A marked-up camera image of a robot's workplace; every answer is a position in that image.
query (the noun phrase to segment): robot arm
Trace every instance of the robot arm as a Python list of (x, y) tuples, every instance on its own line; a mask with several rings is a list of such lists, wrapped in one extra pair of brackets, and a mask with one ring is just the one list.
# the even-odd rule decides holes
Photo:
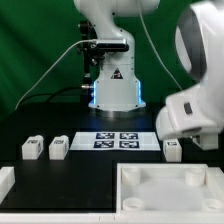
[[(143, 14), (152, 12), (160, 0), (139, 0)], [(93, 25), (97, 42), (93, 49), (103, 50), (100, 75), (94, 82), (92, 112), (105, 117), (129, 117), (145, 107), (141, 84), (135, 76), (135, 41), (114, 23), (114, 16), (137, 16), (137, 0), (74, 0), (76, 8)]]
[(161, 140), (199, 136), (203, 149), (217, 148), (224, 127), (224, 1), (192, 4), (176, 30), (185, 70), (199, 83), (171, 95), (156, 121)]
[[(140, 0), (143, 14), (154, 11), (160, 0)], [(122, 39), (113, 17), (138, 16), (137, 0), (74, 0), (76, 8), (94, 26), (98, 39)]]

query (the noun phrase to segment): blue light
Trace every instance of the blue light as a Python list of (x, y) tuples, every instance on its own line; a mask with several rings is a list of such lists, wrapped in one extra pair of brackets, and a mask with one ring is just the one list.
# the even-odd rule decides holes
[(96, 104), (96, 81), (93, 84), (93, 104)]
[(138, 82), (138, 102), (139, 104), (142, 103), (142, 85), (141, 82)]

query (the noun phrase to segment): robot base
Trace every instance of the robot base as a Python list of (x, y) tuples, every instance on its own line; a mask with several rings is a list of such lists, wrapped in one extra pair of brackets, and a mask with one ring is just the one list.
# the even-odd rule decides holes
[(89, 109), (90, 113), (106, 118), (130, 118), (138, 116), (140, 114), (144, 114), (146, 111), (145, 107), (139, 107), (137, 109), (130, 111), (106, 111), (97, 108), (89, 108)]

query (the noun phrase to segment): green background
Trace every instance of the green background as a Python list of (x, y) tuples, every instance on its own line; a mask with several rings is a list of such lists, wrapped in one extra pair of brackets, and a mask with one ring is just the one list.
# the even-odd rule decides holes
[[(196, 1), (161, 0), (159, 8), (144, 17), (162, 60), (184, 89), (193, 81), (178, 61), (174, 34), (178, 17), (192, 2)], [(21, 96), (59, 56), (80, 40), (77, 24), (83, 19), (73, 0), (0, 0), (0, 120), (14, 110)], [(117, 18), (116, 23), (136, 39), (135, 73), (143, 83), (143, 99), (164, 102), (167, 95), (178, 89), (152, 52), (140, 19)], [(31, 95), (79, 85), (82, 76), (82, 57), (73, 50)], [(39, 97), (33, 101), (45, 99)], [(79, 101), (79, 97), (56, 100)]]

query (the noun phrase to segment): white block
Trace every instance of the white block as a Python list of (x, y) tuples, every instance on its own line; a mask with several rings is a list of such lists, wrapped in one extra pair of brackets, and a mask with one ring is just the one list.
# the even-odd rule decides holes
[(163, 153), (167, 162), (181, 162), (182, 148), (177, 139), (163, 141)]
[(44, 138), (41, 135), (32, 136), (22, 146), (24, 160), (36, 160), (44, 149)]
[(0, 170), (0, 204), (15, 183), (14, 167), (3, 167)]
[(50, 160), (63, 160), (69, 149), (69, 139), (63, 135), (55, 137), (49, 146)]

